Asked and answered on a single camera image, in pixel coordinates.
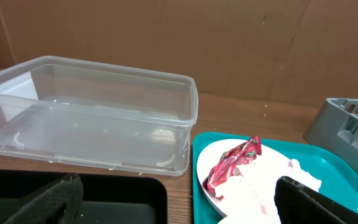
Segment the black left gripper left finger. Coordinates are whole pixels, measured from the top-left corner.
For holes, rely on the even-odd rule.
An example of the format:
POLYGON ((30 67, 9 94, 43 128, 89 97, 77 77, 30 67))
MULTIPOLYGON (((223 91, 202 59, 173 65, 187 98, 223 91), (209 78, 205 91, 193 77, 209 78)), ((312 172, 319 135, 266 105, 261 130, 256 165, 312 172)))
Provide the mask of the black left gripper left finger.
POLYGON ((3 224, 72 224, 83 198, 78 174, 67 174, 19 200, 3 224))

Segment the white tissue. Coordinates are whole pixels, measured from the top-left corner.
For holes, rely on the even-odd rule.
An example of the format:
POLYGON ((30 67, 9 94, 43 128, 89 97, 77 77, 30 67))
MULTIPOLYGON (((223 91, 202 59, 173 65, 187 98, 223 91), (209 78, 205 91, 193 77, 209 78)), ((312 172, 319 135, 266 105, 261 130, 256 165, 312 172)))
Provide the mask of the white tissue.
POLYGON ((220 223, 280 224, 274 196, 277 181, 288 176, 318 191, 322 181, 300 167, 296 159, 262 155, 235 168, 237 175, 216 187, 226 217, 220 223))

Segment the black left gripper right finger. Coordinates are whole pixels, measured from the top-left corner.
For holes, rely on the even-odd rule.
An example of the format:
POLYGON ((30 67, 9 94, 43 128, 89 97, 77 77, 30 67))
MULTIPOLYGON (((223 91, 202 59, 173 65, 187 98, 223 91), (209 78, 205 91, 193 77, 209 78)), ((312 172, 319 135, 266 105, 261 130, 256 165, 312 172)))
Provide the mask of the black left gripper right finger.
POLYGON ((358 213, 287 176, 277 180, 274 202, 282 224, 358 224, 358 213))

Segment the red snack wrapper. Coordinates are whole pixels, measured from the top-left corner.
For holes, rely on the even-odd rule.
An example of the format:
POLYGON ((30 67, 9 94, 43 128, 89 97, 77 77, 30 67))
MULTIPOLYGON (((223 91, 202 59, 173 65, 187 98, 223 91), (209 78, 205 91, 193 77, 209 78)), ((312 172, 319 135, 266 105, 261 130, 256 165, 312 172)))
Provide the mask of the red snack wrapper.
POLYGON ((216 193, 216 187, 225 183, 234 175, 234 169, 239 165, 247 165, 262 155, 262 140, 253 136, 248 141, 224 152, 218 163, 210 170, 202 183, 203 188, 213 197, 221 200, 224 197, 216 193))

